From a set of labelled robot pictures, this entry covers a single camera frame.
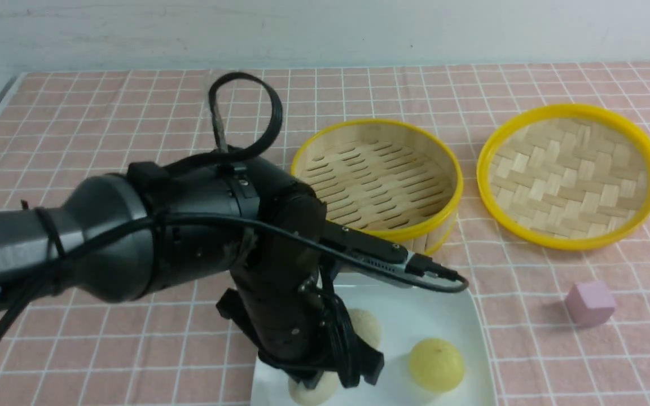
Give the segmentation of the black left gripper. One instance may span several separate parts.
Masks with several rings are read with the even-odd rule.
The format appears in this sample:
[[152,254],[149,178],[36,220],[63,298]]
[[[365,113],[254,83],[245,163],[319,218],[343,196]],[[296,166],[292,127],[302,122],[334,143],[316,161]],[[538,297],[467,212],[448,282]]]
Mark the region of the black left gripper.
[[381,340],[355,333],[348,309],[320,271],[269,278],[243,269],[233,272],[216,307],[256,347],[269,367],[296,385],[314,390],[324,372],[336,372],[348,386],[376,386],[384,368]]

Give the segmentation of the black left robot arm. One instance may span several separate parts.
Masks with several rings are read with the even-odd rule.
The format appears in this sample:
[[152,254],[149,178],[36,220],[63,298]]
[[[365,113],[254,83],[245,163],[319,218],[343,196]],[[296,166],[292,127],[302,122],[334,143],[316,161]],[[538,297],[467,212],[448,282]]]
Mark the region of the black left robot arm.
[[336,372],[369,383],[334,264],[350,231],[326,220],[312,188],[235,150],[84,180],[58,208],[0,211],[0,341],[32,301],[79,288],[123,303],[229,271],[220,299],[260,357],[299,381]]

